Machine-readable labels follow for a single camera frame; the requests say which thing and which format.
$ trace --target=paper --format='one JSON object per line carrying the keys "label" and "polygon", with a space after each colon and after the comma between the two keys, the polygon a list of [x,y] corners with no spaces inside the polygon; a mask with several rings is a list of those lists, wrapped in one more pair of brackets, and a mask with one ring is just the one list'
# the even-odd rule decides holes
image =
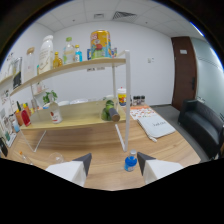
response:
{"label": "paper", "polygon": [[152,117],[156,115],[155,111],[151,108],[131,109],[130,114],[134,120],[141,117]]}
{"label": "paper", "polygon": [[159,138],[175,132],[175,128],[157,114],[138,118],[138,122],[149,137]]}

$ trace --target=black sofa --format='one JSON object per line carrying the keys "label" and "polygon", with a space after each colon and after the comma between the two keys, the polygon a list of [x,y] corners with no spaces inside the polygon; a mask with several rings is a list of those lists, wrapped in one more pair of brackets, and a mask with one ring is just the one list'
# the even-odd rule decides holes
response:
{"label": "black sofa", "polygon": [[217,154],[221,158],[224,123],[212,109],[197,100],[184,100],[178,122],[201,145],[209,160]]}

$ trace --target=blue bottle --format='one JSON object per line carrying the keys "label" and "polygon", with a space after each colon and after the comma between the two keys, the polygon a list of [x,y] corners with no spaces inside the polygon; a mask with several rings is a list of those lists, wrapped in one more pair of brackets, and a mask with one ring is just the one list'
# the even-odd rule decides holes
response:
{"label": "blue bottle", "polygon": [[136,151],[132,149],[129,156],[125,159],[124,169],[128,172],[133,171],[137,164],[137,158],[135,158],[135,155]]}
{"label": "blue bottle", "polygon": [[75,45],[75,62],[82,61],[82,52],[79,50],[79,45]]}

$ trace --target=ceiling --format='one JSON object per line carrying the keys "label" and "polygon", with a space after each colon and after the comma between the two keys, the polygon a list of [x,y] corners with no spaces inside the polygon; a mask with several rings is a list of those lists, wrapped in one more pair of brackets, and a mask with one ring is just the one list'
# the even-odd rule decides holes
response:
{"label": "ceiling", "polygon": [[[115,12],[135,16],[113,19]],[[103,18],[94,18],[103,14]],[[148,27],[169,37],[190,36],[205,40],[183,16],[151,0],[73,0],[49,11],[36,22],[53,32],[97,21],[129,22]]]}

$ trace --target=brown door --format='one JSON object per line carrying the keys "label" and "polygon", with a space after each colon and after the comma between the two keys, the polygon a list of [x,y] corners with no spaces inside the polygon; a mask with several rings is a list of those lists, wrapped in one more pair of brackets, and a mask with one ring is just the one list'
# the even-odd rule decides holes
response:
{"label": "brown door", "polygon": [[171,40],[175,61],[172,106],[180,110],[183,100],[195,99],[197,86],[196,58],[189,37],[173,37]]}

